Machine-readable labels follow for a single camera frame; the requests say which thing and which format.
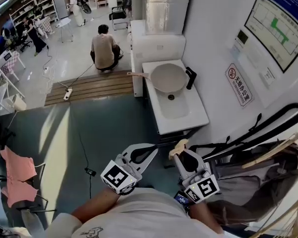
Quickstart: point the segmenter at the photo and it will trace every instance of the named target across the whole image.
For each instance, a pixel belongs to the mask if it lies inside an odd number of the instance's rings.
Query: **sink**
[[[151,73],[157,66],[173,63],[185,71],[181,60],[144,62],[144,73]],[[147,89],[155,121],[160,135],[199,127],[209,123],[200,96],[194,86],[188,90],[185,86],[174,93],[167,94],[155,89],[146,79]]]
[[[189,114],[189,107],[183,91],[166,94],[155,90],[162,115],[167,119],[185,117]]]

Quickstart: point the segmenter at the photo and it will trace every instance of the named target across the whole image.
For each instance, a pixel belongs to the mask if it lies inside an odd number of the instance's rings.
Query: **sink drain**
[[[174,100],[174,95],[173,94],[168,95],[168,99],[173,101]]]

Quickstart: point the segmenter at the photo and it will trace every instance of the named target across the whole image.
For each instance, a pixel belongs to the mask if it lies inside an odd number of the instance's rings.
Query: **wooden pallet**
[[[127,76],[127,72],[128,71],[126,70],[116,71],[113,73],[82,77],[77,81],[71,79],[61,83],[67,86],[72,84],[71,87],[73,88],[73,92],[70,97],[71,101],[94,99],[119,94],[132,94],[134,92],[133,79],[131,76]],[[59,83],[54,83],[51,93],[46,96],[45,105],[48,106],[65,102],[63,99],[65,90],[65,86]]]

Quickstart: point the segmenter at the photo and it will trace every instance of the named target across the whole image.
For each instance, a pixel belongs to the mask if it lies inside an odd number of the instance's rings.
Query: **black faucet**
[[[197,74],[190,67],[186,67],[185,73],[188,74],[190,78],[189,83],[187,84],[187,89],[191,90]]]

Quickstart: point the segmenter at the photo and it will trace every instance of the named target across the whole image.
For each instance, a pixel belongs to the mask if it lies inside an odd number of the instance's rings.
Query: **white shirt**
[[[77,0],[70,0],[70,5],[77,4]]]
[[[135,188],[121,196],[114,208],[83,225],[61,213],[45,232],[47,238],[216,238],[202,222],[190,219],[169,195]]]

